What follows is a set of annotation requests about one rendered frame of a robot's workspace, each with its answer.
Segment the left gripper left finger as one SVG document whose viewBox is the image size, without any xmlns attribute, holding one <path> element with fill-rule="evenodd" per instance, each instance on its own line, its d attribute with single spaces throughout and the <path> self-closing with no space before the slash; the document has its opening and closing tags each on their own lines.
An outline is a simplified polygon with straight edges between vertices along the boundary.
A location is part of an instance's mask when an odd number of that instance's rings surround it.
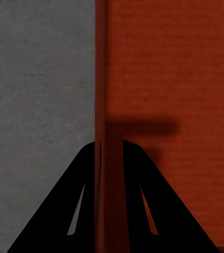
<svg viewBox="0 0 224 253">
<path fill-rule="evenodd" d="M 74 234 L 68 231 L 82 190 Z M 94 253 L 95 142 L 86 145 L 7 253 Z"/>
</svg>

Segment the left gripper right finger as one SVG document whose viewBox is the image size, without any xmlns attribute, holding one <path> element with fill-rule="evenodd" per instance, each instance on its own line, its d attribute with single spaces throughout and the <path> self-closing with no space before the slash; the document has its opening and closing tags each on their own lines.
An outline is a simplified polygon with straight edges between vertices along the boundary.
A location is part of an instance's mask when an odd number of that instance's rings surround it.
<svg viewBox="0 0 224 253">
<path fill-rule="evenodd" d="M 146 152 L 123 141 L 130 253 L 220 253 Z M 144 193 L 158 235 L 151 232 Z"/>
</svg>

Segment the storage box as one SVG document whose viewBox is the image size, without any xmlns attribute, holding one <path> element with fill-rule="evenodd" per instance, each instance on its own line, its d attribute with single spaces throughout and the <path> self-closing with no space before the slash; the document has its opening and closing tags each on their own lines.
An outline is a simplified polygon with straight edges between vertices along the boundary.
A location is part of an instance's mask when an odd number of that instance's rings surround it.
<svg viewBox="0 0 224 253">
<path fill-rule="evenodd" d="M 124 140 L 224 253 L 224 0 L 95 0 L 94 253 L 130 253 Z"/>
</svg>

